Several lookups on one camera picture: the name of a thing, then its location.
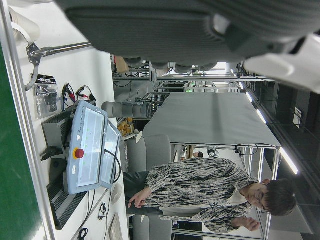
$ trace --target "metal bracket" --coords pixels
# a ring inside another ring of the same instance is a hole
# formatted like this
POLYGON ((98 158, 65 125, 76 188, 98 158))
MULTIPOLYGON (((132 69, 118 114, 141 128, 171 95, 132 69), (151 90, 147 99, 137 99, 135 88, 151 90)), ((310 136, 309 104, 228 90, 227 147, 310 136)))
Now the metal bracket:
POLYGON ((89 42, 76 43, 71 45, 56 46, 56 47, 44 47, 39 49, 37 45, 33 42, 27 48, 26 52, 29 58, 29 62, 35 66, 39 66, 42 57, 51 56, 54 54, 59 54, 67 51, 77 50, 92 47, 89 42))
POLYGON ((26 53, 28 55, 29 58, 29 63, 33 64, 34 66, 39 66, 40 64, 40 60, 41 60, 41 56, 34 56, 33 53, 35 51, 39 51, 39 48, 37 47, 37 45, 33 42, 31 43, 27 48, 26 48, 26 53))

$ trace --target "white table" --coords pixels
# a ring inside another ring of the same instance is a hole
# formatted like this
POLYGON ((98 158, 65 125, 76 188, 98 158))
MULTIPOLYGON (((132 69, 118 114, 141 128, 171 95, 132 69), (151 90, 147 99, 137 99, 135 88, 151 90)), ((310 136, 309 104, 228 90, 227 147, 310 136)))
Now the white table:
MULTIPOLYGON (((35 42, 40 49, 87 42, 82 34, 69 23, 55 3, 19 4, 18 1, 18 4, 15 4, 15 1, 12 0, 9 1, 9 6, 40 27, 40 37, 35 42)), ((29 63, 26 52, 28 44, 20 36, 16 38, 16 46, 23 81, 24 84, 27 84, 31 79, 30 74, 33 72, 33 65, 29 63)), ((97 99, 97 107, 101 107, 102 103, 105 101, 113 102, 115 99, 110 55, 105 52, 97 51, 93 49, 93 47, 43 57, 39 65, 39 74, 53 76, 60 91, 62 91, 62 88, 66 83, 69 83, 74 91, 77 91, 77 89, 83 85, 89 86, 97 99)), ((26 98, 35 133, 36 147, 40 154, 47 147, 41 123, 48 118, 37 119, 33 95, 33 90, 30 90, 26 93, 26 98)), ((115 119, 112 119, 111 121, 113 124, 117 125, 115 119)), ((50 159, 42 161, 40 163, 40 168, 44 179, 41 184, 47 186, 49 184, 50 159)), ((123 187, 122 177, 119 179, 118 183, 123 187)), ((93 194, 94 191, 91 190, 90 205, 93 194)), ((108 210, 109 197, 109 190, 106 190, 103 187, 96 190, 91 215, 83 226, 83 228, 88 228, 86 240, 104 239, 106 225, 107 228, 109 228, 115 213, 118 213, 119 215, 123 239, 129 239, 125 197, 123 192, 118 202, 110 204, 107 223, 106 218, 102 221, 98 220, 101 203, 105 203, 108 210)), ((54 238, 57 240, 77 239, 77 230, 87 215, 87 208, 88 194, 81 201, 62 230, 56 230, 53 225, 48 226, 53 229, 54 238)))

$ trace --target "gray and white sweater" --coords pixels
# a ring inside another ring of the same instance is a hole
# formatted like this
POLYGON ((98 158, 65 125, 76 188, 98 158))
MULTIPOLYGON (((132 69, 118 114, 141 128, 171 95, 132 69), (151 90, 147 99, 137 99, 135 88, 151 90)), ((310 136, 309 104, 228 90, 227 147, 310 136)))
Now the gray and white sweater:
POLYGON ((234 218, 247 214, 248 202, 231 206, 228 199, 235 191, 258 183, 228 159, 193 158, 154 167, 146 186, 152 194, 146 207, 183 207, 210 205, 190 217, 163 216, 163 220, 203 222, 214 233, 228 233, 234 218))

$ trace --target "fluorescent light strip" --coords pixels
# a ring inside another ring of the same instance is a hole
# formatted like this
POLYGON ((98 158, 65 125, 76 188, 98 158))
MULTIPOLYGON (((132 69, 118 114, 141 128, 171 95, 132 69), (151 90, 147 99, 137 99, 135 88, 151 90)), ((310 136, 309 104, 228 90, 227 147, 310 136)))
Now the fluorescent light strip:
POLYGON ((265 120, 264 116, 262 115, 262 113, 260 112, 259 109, 256 110, 256 112, 258 113, 259 117, 261 118, 262 122, 267 124, 267 121, 265 120))
POLYGON ((249 99, 250 103, 252 103, 252 97, 250 96, 250 94, 248 92, 246 92, 245 95, 249 99))
POLYGON ((242 84, 242 82, 239 82, 239 85, 240 85, 241 90, 243 90, 244 89, 244 85, 242 84))
POLYGON ((284 160, 286 161, 286 163, 289 165, 289 167, 291 168, 291 170, 293 171, 293 173, 295 175, 298 175, 298 168, 296 167, 296 165, 294 164, 294 162, 291 160, 291 158, 289 157, 289 155, 287 154, 287 152, 284 150, 283 147, 280 147, 280 153, 282 154, 284 160))

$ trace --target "plastic bag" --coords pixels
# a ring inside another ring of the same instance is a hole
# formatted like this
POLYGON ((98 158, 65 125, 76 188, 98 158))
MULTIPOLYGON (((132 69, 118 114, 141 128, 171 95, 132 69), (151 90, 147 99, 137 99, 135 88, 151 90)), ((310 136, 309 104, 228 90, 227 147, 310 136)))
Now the plastic bag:
POLYGON ((53 76, 39 74, 33 89, 37 119, 43 119, 62 111, 62 93, 58 90, 53 76))

